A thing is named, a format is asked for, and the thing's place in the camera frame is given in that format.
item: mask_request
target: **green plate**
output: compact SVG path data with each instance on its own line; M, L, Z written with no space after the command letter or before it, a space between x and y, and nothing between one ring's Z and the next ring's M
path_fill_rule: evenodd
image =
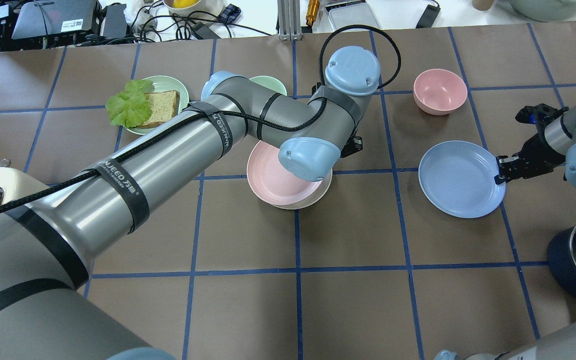
M180 80L174 77L166 75L154 75L146 77L144 80L150 80L152 82L152 88L148 89L146 92L166 92L166 91L177 91L179 93L179 109L177 113L179 114L181 110L188 106L188 101L190 100L188 96L188 89L182 84ZM126 130L137 135L146 135L157 129L157 127L151 127L150 129L140 129L139 127L126 127Z

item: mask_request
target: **gray pot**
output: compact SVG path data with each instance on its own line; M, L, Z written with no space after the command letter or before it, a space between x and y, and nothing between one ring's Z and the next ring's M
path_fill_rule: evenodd
M510 5L537 21L562 21L576 15L576 0L510 0Z

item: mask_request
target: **screwdriver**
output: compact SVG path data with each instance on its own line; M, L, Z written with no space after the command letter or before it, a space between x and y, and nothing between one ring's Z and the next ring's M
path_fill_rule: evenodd
M310 0L308 2L308 11L306 11L306 25L312 27L317 19L317 13L320 11L320 0Z

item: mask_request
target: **tiled table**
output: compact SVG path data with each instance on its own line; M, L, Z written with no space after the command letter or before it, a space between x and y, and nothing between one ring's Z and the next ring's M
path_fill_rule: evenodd
M439 142L510 155L535 133L514 121L521 107L575 105L576 22L389 34L401 74L373 96L365 150L336 165L322 200L297 211L258 200L245 179L256 141L244 139L102 255L83 296L193 360L498 353L576 321L576 299L546 264L551 237L576 223L561 169L510 183L501 207L478 219L436 209L417 174ZM125 146L136 136L110 126L103 104L131 78L174 76L196 100L214 71L272 75L304 101L325 37L1 53L0 159L55 183ZM385 75L394 69L378 35L343 34L329 49L350 44L377 52ZM413 80L430 68L466 80L468 101L453 114L414 104Z

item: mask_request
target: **yellow lemon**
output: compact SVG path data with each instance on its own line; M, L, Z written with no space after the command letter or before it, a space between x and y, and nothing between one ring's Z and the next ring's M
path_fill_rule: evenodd
M199 0L174 0L172 3L172 7L177 9L183 9L187 7L191 7L196 4Z

